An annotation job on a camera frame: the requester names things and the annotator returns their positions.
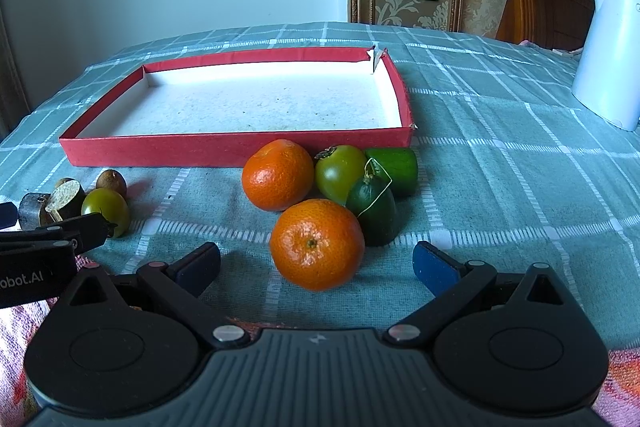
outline tablecloth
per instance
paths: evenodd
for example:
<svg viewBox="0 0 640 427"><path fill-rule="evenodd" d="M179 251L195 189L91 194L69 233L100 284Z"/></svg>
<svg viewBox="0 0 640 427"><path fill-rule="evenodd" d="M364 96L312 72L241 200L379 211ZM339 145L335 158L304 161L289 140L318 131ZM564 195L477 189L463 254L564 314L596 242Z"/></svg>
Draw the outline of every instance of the tablecloth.
<svg viewBox="0 0 640 427"><path fill-rule="evenodd" d="M140 64L252 48L374 44L388 49L408 87L419 193L398 202L401 232L388 247L367 250L352 282L325 293L285 282L268 251L278 215L249 203L239 169L119 169L130 185L133 222L125 237L90 256L128 273L214 241L222 273L202 298L225 314L381 329L432 298L412 271L412 249L424 239L460 261L482 259L502 271L549 263L607 347L640 346L640 139L580 105L570 92L575 62L545 50L347 23L214 30L140 44L87 68L0 144L0 201L50 191L62 176L94 185L103 169L72 167L57 138ZM24 332L21 345L32 333Z"/></svg>

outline cucumber piece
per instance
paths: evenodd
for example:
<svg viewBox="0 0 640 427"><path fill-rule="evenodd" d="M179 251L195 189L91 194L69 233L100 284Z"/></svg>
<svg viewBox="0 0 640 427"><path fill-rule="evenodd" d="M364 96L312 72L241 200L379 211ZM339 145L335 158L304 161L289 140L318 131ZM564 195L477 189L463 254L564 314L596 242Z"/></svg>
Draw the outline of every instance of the cucumber piece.
<svg viewBox="0 0 640 427"><path fill-rule="evenodd" d="M364 153L367 158L372 158L370 165L373 165L376 176L387 183L391 176L391 191L396 198L415 194L418 189L418 160L412 149L384 147L367 149Z"/></svg>
<svg viewBox="0 0 640 427"><path fill-rule="evenodd" d="M396 201L387 185L388 179L384 181L367 167L347 196L345 206L357 217L367 247L386 245L398 233Z"/></svg>

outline orange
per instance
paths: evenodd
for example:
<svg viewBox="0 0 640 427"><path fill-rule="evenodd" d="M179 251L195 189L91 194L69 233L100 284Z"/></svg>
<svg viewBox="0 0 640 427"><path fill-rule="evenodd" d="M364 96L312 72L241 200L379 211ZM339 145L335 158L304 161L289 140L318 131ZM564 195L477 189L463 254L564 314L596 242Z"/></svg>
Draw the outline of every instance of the orange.
<svg viewBox="0 0 640 427"><path fill-rule="evenodd" d="M290 140L268 143L242 169L246 197L262 210L276 212L302 201L314 183L314 161Z"/></svg>
<svg viewBox="0 0 640 427"><path fill-rule="evenodd" d="M306 200L282 213L269 248L287 281L322 291L351 280L364 255L364 237L356 217L343 206Z"/></svg>

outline wooden headboard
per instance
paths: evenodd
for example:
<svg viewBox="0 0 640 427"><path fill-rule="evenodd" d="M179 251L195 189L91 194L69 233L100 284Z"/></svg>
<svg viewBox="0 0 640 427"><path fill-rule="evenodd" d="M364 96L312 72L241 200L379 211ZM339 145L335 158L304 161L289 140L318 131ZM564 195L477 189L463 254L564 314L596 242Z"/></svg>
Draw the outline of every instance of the wooden headboard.
<svg viewBox="0 0 640 427"><path fill-rule="evenodd" d="M594 0L507 0L495 38L575 50L584 45L594 8Z"/></svg>

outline metal pin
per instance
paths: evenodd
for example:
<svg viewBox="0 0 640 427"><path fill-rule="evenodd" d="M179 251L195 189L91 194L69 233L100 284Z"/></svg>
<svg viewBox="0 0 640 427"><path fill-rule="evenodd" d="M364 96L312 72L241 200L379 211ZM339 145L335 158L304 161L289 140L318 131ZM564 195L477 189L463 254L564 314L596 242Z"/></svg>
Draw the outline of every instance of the metal pin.
<svg viewBox="0 0 640 427"><path fill-rule="evenodd" d="M219 342L239 341L244 337L244 330L240 326L226 324L213 330L213 336Z"/></svg>
<svg viewBox="0 0 640 427"><path fill-rule="evenodd" d="M412 324L396 324L387 333L396 342L412 341L420 335L420 330Z"/></svg>

